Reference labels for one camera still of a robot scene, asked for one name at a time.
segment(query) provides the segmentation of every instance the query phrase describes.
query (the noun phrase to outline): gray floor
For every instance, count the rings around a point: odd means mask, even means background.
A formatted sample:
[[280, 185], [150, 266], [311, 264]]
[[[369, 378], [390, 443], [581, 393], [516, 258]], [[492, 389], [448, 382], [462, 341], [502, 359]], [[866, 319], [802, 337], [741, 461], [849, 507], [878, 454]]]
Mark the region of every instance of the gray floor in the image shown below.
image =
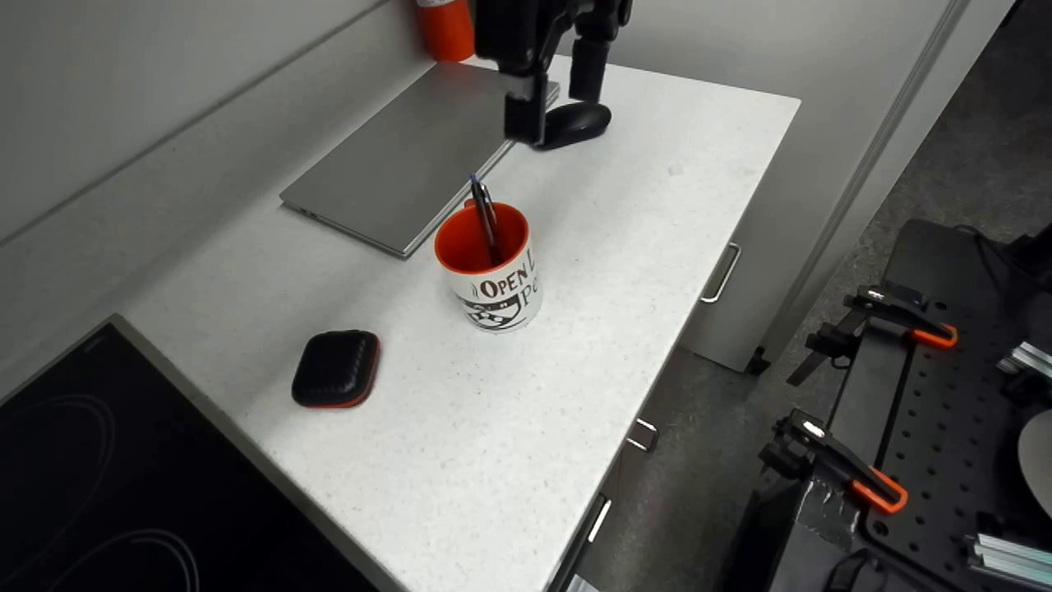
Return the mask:
[[794, 350], [745, 378], [677, 353], [659, 384], [662, 447], [623, 454], [618, 507], [581, 576], [602, 592], [711, 592], [761, 478], [766, 427], [790, 407], [826, 407], [841, 376], [806, 389], [785, 376], [819, 319], [841, 317], [851, 285], [876, 282], [905, 219], [973, 225], [997, 239], [1052, 219], [1052, 4], [1024, 0], [991, 42], [939, 126], [830, 281]]

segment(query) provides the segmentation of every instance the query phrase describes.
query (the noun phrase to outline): counter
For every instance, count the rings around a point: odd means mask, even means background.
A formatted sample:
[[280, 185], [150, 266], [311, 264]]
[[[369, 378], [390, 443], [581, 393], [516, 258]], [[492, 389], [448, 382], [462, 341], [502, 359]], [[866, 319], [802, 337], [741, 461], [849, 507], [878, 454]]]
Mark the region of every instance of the counter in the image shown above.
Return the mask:
[[[469, 327], [432, 239], [390, 259], [280, 207], [280, 188], [122, 314], [397, 584], [537, 592], [797, 116], [794, 99], [618, 65], [606, 103], [606, 138], [512, 148], [488, 177], [537, 230], [526, 327]], [[380, 338], [356, 410], [288, 399], [326, 328]]]

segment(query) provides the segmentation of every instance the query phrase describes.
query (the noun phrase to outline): orange clamp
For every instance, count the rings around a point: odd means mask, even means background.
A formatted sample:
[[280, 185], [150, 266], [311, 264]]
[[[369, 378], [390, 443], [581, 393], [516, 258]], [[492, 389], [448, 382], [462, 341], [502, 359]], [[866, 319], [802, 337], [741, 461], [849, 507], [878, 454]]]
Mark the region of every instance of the orange clamp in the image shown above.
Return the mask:
[[876, 507], [876, 510], [883, 514], [883, 518], [893, 518], [893, 514], [909, 510], [909, 504], [912, 504], [909, 488], [900, 488], [897, 479], [892, 479], [892, 478], [880, 473], [880, 469], [876, 469], [876, 478], [878, 478], [887, 489], [893, 489], [897, 499], [883, 499], [880, 492], [876, 492], [876, 489], [872, 489], [868, 482], [860, 482], [860, 479], [851, 479], [851, 492], [860, 496], [868, 507]]
[[948, 337], [915, 328], [912, 338], [922, 341], [923, 350], [951, 353], [951, 350], [957, 350], [959, 332], [957, 332], [957, 327], [945, 327], [945, 328], [948, 328]]

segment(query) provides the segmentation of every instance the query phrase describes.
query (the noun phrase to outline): cabinet handle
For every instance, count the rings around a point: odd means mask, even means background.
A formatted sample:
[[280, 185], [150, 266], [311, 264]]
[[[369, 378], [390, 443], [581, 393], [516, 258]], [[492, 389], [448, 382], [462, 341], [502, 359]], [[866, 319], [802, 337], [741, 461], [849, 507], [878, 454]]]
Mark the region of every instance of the cabinet handle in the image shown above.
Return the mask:
[[606, 518], [611, 514], [616, 499], [606, 499], [592, 530], [589, 530], [589, 546], [600, 541], [602, 525], [606, 525]]
[[717, 294], [702, 294], [702, 304], [706, 304], [706, 307], [712, 307], [712, 304], [721, 304], [721, 300], [722, 300], [722, 290], [728, 290], [728, 282], [731, 282], [731, 277], [733, 277], [735, 264], [743, 259], [743, 246], [741, 246], [741, 245], [728, 245], [722, 259], [728, 259], [728, 252], [731, 252], [731, 264], [728, 264], [728, 273], [722, 273], [722, 281], [721, 281]]
[[627, 438], [626, 438], [635, 452], [650, 454], [659, 447], [659, 423], [635, 418]]

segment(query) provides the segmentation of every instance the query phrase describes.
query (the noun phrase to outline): black clamp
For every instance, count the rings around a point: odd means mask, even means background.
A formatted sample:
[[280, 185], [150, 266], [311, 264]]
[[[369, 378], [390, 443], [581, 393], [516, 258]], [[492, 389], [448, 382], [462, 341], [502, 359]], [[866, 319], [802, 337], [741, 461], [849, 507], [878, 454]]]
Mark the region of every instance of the black clamp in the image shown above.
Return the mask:
[[1007, 376], [1003, 394], [1015, 404], [1052, 399], [1052, 356], [1031, 341], [1019, 341], [1009, 356], [997, 363]]
[[844, 489], [878, 514], [900, 514], [912, 492], [866, 463], [851, 447], [835, 441], [813, 413], [794, 410], [777, 427], [777, 441], [761, 452], [762, 463], [779, 469], [790, 479], [810, 478], [815, 466], [826, 466], [841, 479]]
[[813, 356], [790, 376], [790, 384], [802, 384], [826, 359], [849, 365], [857, 353], [866, 328], [900, 337], [915, 347], [951, 353], [957, 350], [957, 327], [927, 317], [927, 300], [909, 285], [866, 285], [844, 297], [849, 317], [837, 327], [821, 324], [810, 337]]

